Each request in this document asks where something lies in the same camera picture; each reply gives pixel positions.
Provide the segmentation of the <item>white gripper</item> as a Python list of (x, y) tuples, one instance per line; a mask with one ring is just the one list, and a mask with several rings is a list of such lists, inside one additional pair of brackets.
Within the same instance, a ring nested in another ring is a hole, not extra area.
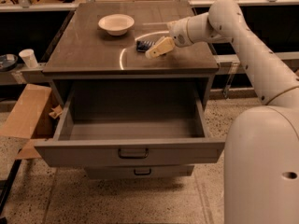
[(145, 56), (148, 59), (153, 59), (172, 51), (175, 45), (177, 47), (187, 47), (192, 45), (192, 41), (188, 35), (188, 21), (189, 18), (170, 21), (167, 24), (167, 28), (172, 38), (170, 36), (161, 37), (146, 51)]

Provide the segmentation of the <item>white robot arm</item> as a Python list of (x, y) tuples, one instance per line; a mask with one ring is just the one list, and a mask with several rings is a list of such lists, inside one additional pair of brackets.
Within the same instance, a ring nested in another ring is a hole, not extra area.
[(207, 13), (167, 24), (169, 36), (146, 52), (149, 59), (197, 42), (230, 43), (264, 105), (299, 108), (298, 76), (254, 34), (234, 0), (217, 0)]

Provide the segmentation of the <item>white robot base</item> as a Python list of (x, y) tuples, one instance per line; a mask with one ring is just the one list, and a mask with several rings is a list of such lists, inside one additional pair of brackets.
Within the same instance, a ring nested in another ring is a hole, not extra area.
[(224, 150), (225, 224), (299, 224), (299, 114), (259, 106), (239, 115)]

